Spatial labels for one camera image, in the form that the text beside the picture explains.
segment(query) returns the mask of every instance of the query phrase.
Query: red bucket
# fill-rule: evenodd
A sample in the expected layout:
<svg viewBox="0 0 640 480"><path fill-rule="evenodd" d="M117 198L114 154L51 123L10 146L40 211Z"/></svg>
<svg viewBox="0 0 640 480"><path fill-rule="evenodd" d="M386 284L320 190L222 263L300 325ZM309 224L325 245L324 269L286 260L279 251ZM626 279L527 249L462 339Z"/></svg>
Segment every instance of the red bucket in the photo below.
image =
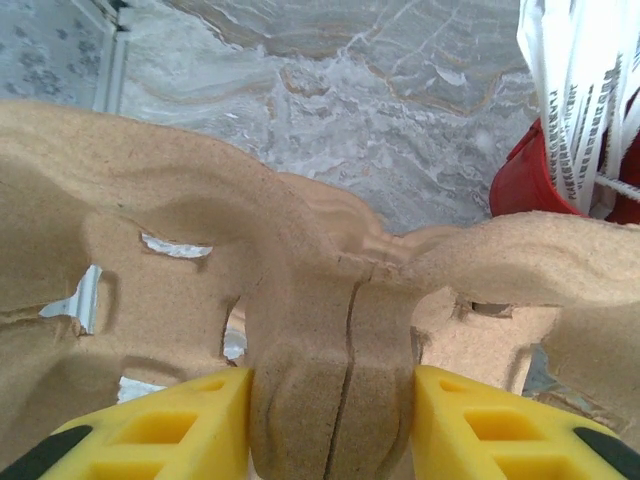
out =
<svg viewBox="0 0 640 480"><path fill-rule="evenodd" d="M620 170L620 179L635 186L640 186L639 140L640 136L636 137ZM511 151L507 163L493 179L489 207L494 217L533 210L582 215L558 194L551 183L539 119ZM640 204L618 195L607 221L640 223Z"/></svg>

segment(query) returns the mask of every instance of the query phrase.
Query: gray marble surface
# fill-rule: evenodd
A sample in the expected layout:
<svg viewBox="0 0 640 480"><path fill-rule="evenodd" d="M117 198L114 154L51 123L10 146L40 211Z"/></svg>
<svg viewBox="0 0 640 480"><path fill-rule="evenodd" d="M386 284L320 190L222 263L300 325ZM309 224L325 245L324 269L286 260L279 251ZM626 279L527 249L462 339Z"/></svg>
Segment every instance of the gray marble surface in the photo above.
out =
<svg viewBox="0 0 640 480"><path fill-rule="evenodd" d="M518 1L290 2L133 0L121 112L346 188L393 232L487 218L536 116Z"/></svg>
<svg viewBox="0 0 640 480"><path fill-rule="evenodd" d="M0 0L0 98L91 108L103 32L71 0Z"/></svg>

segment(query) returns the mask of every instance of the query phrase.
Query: tan foam piece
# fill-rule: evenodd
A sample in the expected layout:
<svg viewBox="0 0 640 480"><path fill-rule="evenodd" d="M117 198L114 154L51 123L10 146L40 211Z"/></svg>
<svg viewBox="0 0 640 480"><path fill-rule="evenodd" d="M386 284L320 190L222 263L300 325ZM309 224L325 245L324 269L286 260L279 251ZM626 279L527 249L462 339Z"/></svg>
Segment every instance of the tan foam piece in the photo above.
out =
<svg viewBox="0 0 640 480"><path fill-rule="evenodd" d="M519 392L545 336L574 365L587 340L557 332L581 328L575 309L626 309L575 337L607 331L610 348L624 327L640 344L628 321L639 312L638 228L531 213L393 236L351 194L131 119L0 103L0 214L1 464L115 403L120 375L170 385L227 367L227 321L247 334L252 456L267 480L411 478L417 357ZM143 232L213 251L170 258ZM35 318L91 263L105 271L93 335ZM470 302L519 308L492 318ZM535 307L545 305L570 309L556 321L557 309ZM637 352L599 366L637 370ZM578 385L596 398L598 375ZM633 394L604 383L603 401L628 412Z"/></svg>

